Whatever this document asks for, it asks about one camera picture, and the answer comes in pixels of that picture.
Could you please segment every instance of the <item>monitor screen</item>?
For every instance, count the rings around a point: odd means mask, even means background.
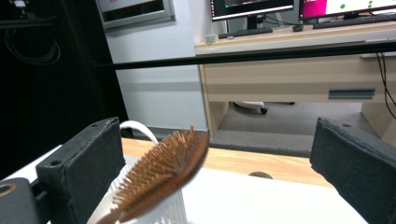
[[[293,0],[209,0],[212,21],[293,10]]]
[[[300,0],[299,20],[358,15],[391,8],[396,8],[395,0]]]

